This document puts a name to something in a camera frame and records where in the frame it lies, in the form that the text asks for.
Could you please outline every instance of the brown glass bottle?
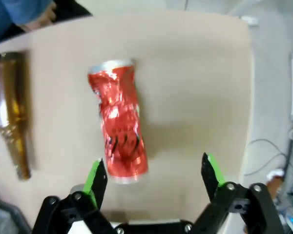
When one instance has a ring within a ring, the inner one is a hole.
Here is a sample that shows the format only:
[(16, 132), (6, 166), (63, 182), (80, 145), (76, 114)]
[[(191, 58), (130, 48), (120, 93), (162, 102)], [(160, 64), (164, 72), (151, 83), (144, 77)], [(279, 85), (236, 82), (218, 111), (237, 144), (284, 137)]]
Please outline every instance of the brown glass bottle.
[(26, 155), (26, 90), (23, 53), (0, 54), (0, 134), (3, 136), (19, 179), (29, 179)]

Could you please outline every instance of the black pants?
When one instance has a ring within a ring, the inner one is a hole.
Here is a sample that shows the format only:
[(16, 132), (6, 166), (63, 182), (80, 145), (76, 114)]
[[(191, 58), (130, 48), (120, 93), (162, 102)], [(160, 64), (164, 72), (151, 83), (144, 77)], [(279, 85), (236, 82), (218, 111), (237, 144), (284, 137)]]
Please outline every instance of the black pants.
[[(75, 0), (55, 0), (54, 2), (57, 4), (57, 9), (55, 10), (57, 18), (55, 23), (85, 16), (91, 16), (91, 13), (88, 12), (83, 6), (75, 2)], [(0, 39), (0, 42), (23, 33), (25, 32), (21, 28), (15, 24), (11, 24), (10, 28)]]

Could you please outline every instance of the white tile floor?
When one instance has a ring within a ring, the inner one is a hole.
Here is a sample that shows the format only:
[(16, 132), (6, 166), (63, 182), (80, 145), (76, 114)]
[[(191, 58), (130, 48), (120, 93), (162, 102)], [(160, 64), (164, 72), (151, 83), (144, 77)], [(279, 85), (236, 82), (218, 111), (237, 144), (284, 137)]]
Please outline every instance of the white tile floor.
[[(239, 0), (78, 0), (94, 15), (145, 13), (165, 9), (227, 14)], [(289, 53), (293, 51), (293, 0), (262, 0), (246, 12), (258, 17), (259, 27), (250, 28), (254, 51), (254, 110), (250, 140), (266, 138), (287, 151), (290, 115)], [(276, 151), (265, 142), (247, 148), (247, 173), (270, 160)], [(245, 186), (265, 182), (267, 173), (284, 165), (278, 157), (265, 169), (242, 179)], [(243, 233), (240, 219), (228, 233)]]

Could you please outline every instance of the table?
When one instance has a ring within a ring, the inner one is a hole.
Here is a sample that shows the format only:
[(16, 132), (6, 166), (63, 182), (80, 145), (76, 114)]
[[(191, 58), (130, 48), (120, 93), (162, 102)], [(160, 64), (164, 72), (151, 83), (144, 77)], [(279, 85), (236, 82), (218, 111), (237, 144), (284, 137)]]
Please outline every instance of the table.
[(190, 12), (89, 17), (0, 44), (28, 53), (32, 177), (18, 181), (0, 136), (0, 198), (33, 225), (43, 199), (65, 198), (104, 155), (92, 65), (134, 58), (148, 179), (109, 183), (102, 206), (112, 221), (194, 221), (208, 203), (203, 152), (239, 179), (251, 116), (252, 62), (247, 25)]

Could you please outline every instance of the metal bolt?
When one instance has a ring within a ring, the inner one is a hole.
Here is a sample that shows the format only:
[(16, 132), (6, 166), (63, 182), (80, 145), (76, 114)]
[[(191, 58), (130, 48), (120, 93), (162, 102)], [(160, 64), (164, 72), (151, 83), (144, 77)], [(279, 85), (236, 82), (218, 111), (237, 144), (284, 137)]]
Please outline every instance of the metal bolt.
[(124, 234), (124, 230), (122, 228), (116, 229), (117, 234)]
[(234, 185), (233, 184), (227, 184), (227, 188), (229, 190), (234, 190)]
[(187, 225), (185, 226), (185, 232), (186, 232), (186, 233), (190, 232), (191, 228), (192, 228), (192, 225), (191, 225), (191, 224), (187, 224)]
[(255, 186), (254, 186), (254, 189), (255, 189), (255, 191), (257, 191), (257, 192), (262, 191), (262, 189), (261, 189), (258, 185), (255, 185)]
[(50, 198), (49, 201), (50, 201), (50, 204), (53, 205), (56, 202), (56, 199), (52, 197), (52, 198)]
[(75, 199), (76, 199), (76, 200), (79, 200), (81, 197), (82, 197), (82, 196), (81, 196), (81, 194), (80, 194), (80, 193), (78, 193), (78, 194), (75, 194)]

